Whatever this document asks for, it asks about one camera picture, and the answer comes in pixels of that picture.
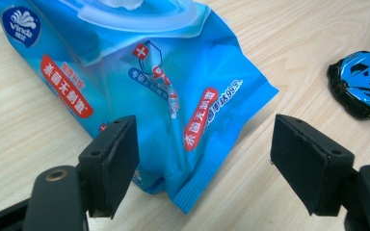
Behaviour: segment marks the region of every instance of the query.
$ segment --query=wet wipes package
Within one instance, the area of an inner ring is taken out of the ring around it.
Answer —
[[[191,0],[0,0],[9,42],[96,137],[135,115],[133,182],[189,213],[243,125],[276,94]]]

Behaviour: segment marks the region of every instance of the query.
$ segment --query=table surface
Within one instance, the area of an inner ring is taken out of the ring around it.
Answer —
[[[348,115],[331,96],[329,64],[370,51],[370,1],[202,0],[237,35],[245,55],[279,94],[243,128],[189,215],[165,193],[132,185],[114,220],[91,230],[343,230],[338,218],[310,216],[275,166],[276,114],[298,117],[370,165],[370,121]],[[76,165],[89,135],[7,42],[0,27],[0,210],[30,196],[35,178]]]

